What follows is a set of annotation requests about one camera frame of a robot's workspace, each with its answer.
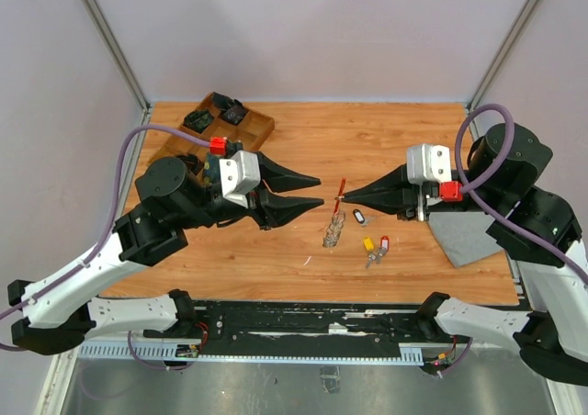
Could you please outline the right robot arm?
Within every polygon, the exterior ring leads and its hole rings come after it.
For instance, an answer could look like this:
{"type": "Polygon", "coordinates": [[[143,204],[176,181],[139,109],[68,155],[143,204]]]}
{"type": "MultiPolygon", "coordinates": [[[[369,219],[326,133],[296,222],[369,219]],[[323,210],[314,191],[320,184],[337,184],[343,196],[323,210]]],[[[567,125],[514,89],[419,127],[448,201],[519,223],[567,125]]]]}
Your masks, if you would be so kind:
{"type": "Polygon", "coordinates": [[[473,194],[462,192],[487,170],[503,145],[505,128],[492,127],[471,147],[467,168],[451,166],[447,147],[420,144],[406,162],[377,181],[343,194],[345,203],[403,220],[431,213],[496,212],[487,232],[516,262],[531,293],[529,311],[499,310],[435,292],[408,328],[435,342],[465,337],[510,350],[539,375],[561,383],[587,383],[587,257],[582,228],[570,204],[537,186],[551,149],[522,126],[510,151],[473,194]]]}

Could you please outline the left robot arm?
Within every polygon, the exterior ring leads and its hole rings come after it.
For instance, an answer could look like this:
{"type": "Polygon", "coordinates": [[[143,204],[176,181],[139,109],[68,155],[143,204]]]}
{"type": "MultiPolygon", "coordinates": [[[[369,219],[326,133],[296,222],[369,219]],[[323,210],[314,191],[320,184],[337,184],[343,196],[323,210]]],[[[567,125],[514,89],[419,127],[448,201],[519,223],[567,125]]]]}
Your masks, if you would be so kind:
{"type": "Polygon", "coordinates": [[[187,230],[224,228],[244,218],[271,230],[323,203],[291,195],[319,185],[320,179],[291,171],[260,151],[238,151],[220,159],[219,167],[219,179],[203,185],[179,157],[153,162],[135,182],[139,204],[109,226],[94,247],[43,280],[9,285],[9,303],[22,312],[11,326],[12,343],[54,355],[117,332],[188,337],[201,323],[185,290],[126,299],[100,293],[186,248],[187,230]]]}

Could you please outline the key with red tag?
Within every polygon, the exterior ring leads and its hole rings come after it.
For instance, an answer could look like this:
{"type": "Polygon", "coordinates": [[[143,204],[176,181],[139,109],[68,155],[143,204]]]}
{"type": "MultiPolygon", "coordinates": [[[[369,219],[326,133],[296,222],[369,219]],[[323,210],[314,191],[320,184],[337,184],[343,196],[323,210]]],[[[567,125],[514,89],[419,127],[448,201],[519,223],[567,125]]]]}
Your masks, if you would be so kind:
{"type": "Polygon", "coordinates": [[[382,236],[380,238],[379,247],[376,251],[376,263],[380,264],[383,257],[388,253],[390,247],[390,239],[388,236],[382,236]]]}

